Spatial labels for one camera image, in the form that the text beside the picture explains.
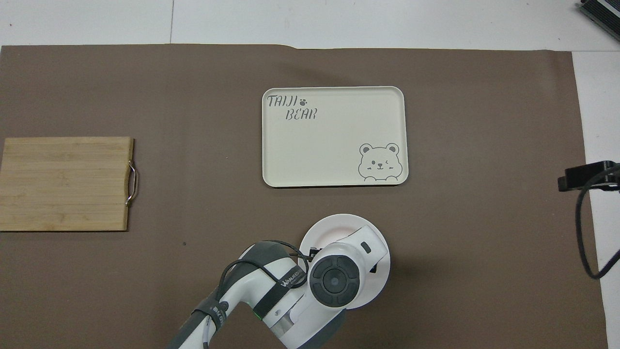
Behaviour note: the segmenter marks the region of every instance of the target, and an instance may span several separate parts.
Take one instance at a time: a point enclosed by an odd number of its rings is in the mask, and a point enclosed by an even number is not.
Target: bear ear
[[[368,153],[368,150],[371,150],[372,148],[373,146],[368,143],[362,144],[360,147],[360,154],[364,155],[365,153]]]
[[[395,143],[390,143],[386,145],[386,149],[388,149],[390,152],[393,152],[394,154],[398,154],[398,145],[396,145]]]

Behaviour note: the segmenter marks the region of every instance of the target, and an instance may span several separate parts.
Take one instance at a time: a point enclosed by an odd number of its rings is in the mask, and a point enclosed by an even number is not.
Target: black ribbed object
[[[605,1],[613,8],[605,6]],[[620,40],[620,0],[582,0],[581,11],[595,23],[600,25],[616,40]]]

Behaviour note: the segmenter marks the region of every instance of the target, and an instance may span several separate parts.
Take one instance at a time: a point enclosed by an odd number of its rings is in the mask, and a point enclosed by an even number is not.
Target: metal handle
[[[136,170],[133,160],[129,160],[129,169],[133,173],[133,190],[127,200],[125,200],[125,206],[130,207],[131,201],[138,195],[138,170]]]

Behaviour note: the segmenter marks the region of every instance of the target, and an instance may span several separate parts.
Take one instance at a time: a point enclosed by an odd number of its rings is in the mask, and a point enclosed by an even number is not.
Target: white plate
[[[395,185],[409,175],[396,87],[273,88],[262,117],[263,179],[272,187]]]
[[[388,243],[379,229],[377,229],[377,227],[375,227],[371,222],[368,222],[366,219],[353,214],[334,214],[316,222],[310,230],[308,230],[308,233],[306,233],[306,236],[304,236],[301,241],[299,250],[304,255],[308,255],[311,247],[324,248],[336,240],[340,240],[341,238],[351,235],[364,225],[369,226],[375,233],[377,233],[386,248],[388,247]],[[299,259],[298,263],[300,267],[304,268],[304,262],[302,259]],[[389,267],[390,256],[389,248],[387,248],[387,255],[385,255],[379,263],[377,263],[377,272],[367,274],[364,288],[362,289],[360,295],[351,303],[350,306],[347,307],[347,309],[361,307],[372,301],[381,292],[383,286],[385,286],[388,281]]]

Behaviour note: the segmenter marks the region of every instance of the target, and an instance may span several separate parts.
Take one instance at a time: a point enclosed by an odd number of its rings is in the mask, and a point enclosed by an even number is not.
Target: black velcro strap
[[[259,319],[263,319],[273,307],[284,297],[291,287],[300,282],[306,273],[298,266],[292,267],[282,279],[278,280],[272,288],[267,292],[263,298],[260,299],[254,307],[254,313]]]
[[[215,323],[215,330],[217,331],[222,326],[224,321],[226,321],[226,311],[222,308],[219,302],[215,300],[215,297],[212,296],[214,293],[211,293],[207,298],[203,299],[202,302],[196,306],[194,312],[201,311],[206,315],[209,315],[213,319],[213,323]]]

